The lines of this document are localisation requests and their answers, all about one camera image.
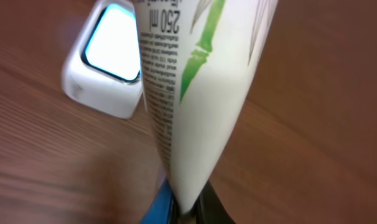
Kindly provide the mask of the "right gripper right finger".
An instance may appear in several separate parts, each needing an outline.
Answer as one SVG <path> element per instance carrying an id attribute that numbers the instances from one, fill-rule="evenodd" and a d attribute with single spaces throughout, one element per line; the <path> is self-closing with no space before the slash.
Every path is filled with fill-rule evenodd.
<path id="1" fill-rule="evenodd" d="M 196 224 L 236 224 L 208 181 L 195 203 Z"/>

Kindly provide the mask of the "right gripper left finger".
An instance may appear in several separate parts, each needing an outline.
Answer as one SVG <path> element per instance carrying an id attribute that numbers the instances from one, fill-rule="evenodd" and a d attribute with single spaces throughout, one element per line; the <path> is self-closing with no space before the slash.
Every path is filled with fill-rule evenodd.
<path id="1" fill-rule="evenodd" d="M 169 181 L 165 179 L 140 224 L 176 224 L 176 201 Z"/>

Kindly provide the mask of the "white tube gold cap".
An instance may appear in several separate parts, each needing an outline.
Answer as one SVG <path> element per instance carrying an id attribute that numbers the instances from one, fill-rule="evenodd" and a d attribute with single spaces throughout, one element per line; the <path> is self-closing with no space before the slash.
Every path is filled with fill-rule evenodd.
<path id="1" fill-rule="evenodd" d="M 277 1 L 134 1 L 133 5 L 152 132 L 185 214 L 235 127 Z"/>

